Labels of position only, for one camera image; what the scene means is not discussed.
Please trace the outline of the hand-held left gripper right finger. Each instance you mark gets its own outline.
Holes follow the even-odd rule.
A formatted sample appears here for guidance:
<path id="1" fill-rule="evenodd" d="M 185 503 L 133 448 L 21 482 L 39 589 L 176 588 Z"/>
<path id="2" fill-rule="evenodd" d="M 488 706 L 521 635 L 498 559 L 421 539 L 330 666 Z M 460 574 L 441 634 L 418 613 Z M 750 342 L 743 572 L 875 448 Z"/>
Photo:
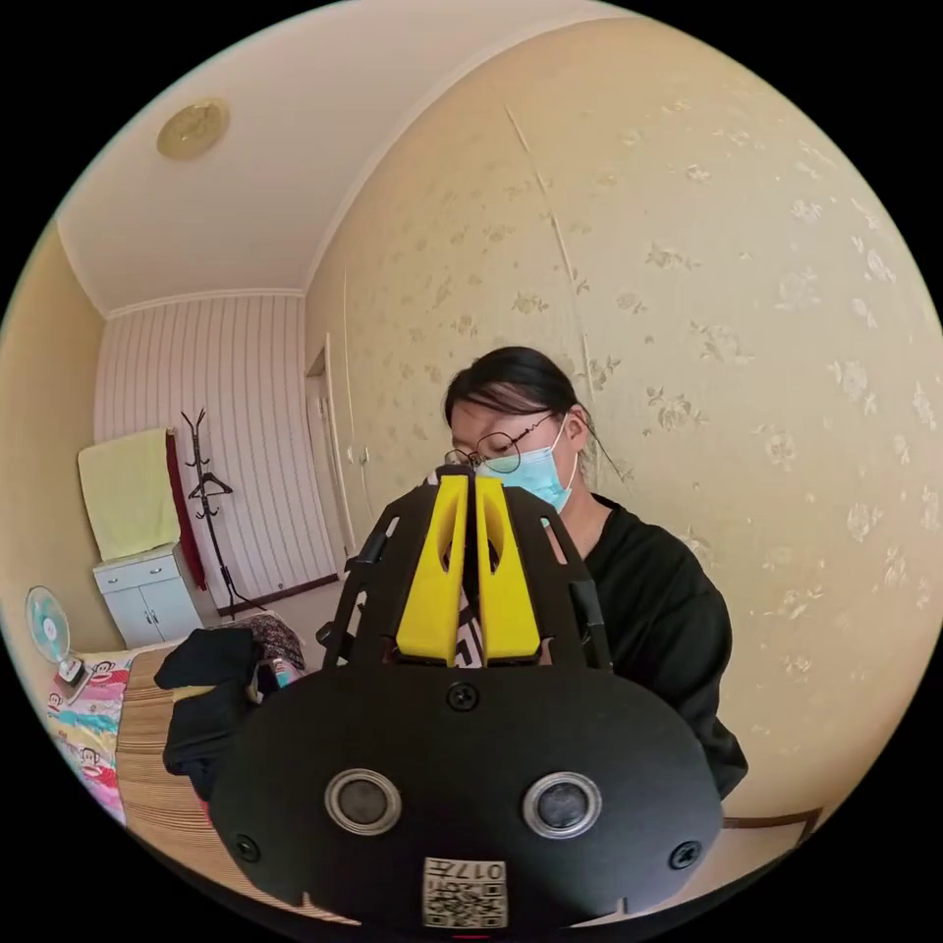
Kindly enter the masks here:
<path id="1" fill-rule="evenodd" d="M 474 481 L 478 609 L 487 665 L 531 661 L 541 639 L 508 500 L 496 478 Z"/>

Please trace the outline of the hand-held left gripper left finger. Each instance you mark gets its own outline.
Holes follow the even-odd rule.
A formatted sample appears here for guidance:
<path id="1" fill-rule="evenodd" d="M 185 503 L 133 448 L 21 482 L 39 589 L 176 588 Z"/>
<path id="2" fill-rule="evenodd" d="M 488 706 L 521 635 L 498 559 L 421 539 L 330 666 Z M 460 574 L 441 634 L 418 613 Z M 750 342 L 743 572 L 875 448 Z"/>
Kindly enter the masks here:
<path id="1" fill-rule="evenodd" d="M 455 659 L 469 490 L 470 479 L 464 474 L 445 474 L 434 488 L 396 633 L 399 652 L 408 659 Z"/>

